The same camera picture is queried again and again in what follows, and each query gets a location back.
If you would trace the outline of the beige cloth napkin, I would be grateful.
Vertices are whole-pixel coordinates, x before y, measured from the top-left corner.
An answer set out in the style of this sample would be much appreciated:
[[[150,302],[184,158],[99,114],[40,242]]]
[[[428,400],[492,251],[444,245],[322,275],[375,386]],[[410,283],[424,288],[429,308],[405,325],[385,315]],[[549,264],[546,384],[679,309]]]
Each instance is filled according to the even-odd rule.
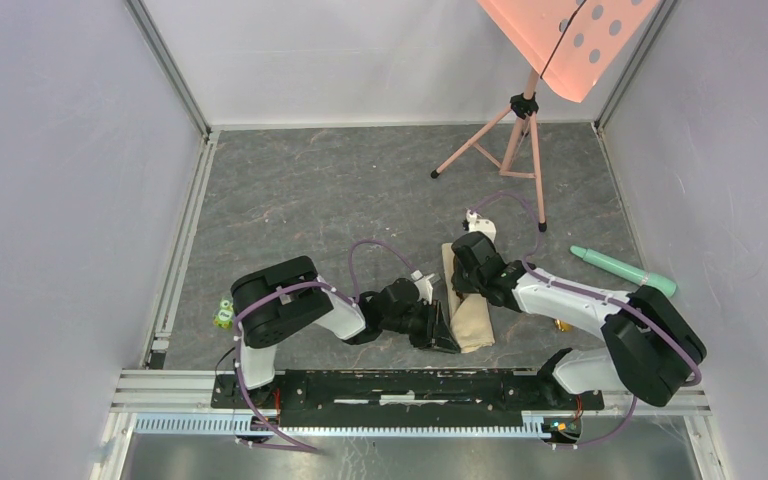
[[[495,336],[487,300],[477,293],[459,295],[452,277],[455,256],[451,243],[441,245],[444,280],[446,285],[450,327],[462,354],[492,346]]]

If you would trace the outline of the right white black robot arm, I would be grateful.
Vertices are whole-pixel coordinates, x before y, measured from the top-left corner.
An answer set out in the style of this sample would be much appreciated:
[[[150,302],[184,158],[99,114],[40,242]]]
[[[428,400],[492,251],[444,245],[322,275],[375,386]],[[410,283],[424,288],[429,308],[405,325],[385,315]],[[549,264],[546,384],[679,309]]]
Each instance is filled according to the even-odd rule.
[[[658,289],[597,289],[529,262],[507,262],[481,232],[461,236],[451,249],[456,292],[478,294],[495,307],[559,319],[602,341],[599,349],[561,349],[544,363],[537,392],[545,405],[562,408],[579,394],[625,390],[664,407],[678,390],[700,383],[706,347]]]

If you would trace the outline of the gold spoon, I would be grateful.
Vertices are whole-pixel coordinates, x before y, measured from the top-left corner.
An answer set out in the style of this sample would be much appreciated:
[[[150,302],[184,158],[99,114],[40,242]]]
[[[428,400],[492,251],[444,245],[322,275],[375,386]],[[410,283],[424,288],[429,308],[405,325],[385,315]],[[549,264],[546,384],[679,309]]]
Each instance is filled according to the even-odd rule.
[[[566,323],[564,321],[561,321],[559,319],[555,319],[554,320],[554,324],[557,327],[557,329],[562,331],[562,332],[570,332],[570,331],[573,330],[573,327],[570,324],[568,324],[568,323]]]

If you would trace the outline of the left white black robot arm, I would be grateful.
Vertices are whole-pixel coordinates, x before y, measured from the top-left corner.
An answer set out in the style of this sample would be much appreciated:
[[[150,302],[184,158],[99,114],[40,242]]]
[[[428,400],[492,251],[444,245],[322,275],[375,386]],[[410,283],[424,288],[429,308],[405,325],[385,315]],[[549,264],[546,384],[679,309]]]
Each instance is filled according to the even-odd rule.
[[[250,407],[266,405],[274,394],[277,346],[310,325],[350,345],[390,331],[420,350],[458,353],[450,322],[433,298],[432,279],[416,271],[355,299],[326,283],[308,256],[242,276],[230,287],[236,394]]]

